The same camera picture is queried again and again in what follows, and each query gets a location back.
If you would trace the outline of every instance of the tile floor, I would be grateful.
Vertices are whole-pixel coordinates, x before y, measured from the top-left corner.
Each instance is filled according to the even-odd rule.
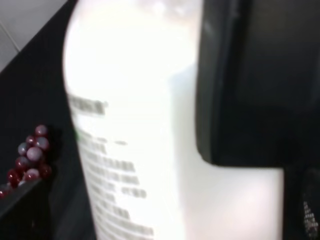
[[[0,0],[0,72],[67,0]]]

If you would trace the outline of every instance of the bottle label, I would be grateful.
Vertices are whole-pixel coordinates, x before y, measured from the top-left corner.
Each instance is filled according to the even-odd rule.
[[[97,238],[169,239],[179,223],[172,144],[166,131],[139,134],[137,128],[142,127],[135,127],[135,114],[128,113],[131,119],[124,122],[129,116],[122,110],[133,106],[112,109],[104,100],[70,94],[68,99]]]

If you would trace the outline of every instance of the plastic bottle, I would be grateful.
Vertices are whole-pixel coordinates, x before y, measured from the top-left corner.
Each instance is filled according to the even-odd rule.
[[[65,89],[99,240],[280,240],[281,170],[201,159],[201,0],[80,0]]]

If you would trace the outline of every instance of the black surface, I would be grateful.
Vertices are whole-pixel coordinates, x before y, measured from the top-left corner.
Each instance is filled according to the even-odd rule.
[[[49,240],[48,187],[41,179],[26,182],[0,200],[0,239]]]
[[[61,132],[49,192],[53,239],[93,240],[88,196],[62,75],[62,50],[75,1],[69,1],[0,74],[0,182],[14,167],[17,147],[38,124]]]

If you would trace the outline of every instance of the dark background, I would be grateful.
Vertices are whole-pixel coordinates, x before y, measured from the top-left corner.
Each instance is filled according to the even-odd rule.
[[[0,183],[15,166],[18,145],[38,124],[61,133],[49,193],[57,240],[95,239],[62,74],[64,36],[75,3],[68,1],[0,74]]]

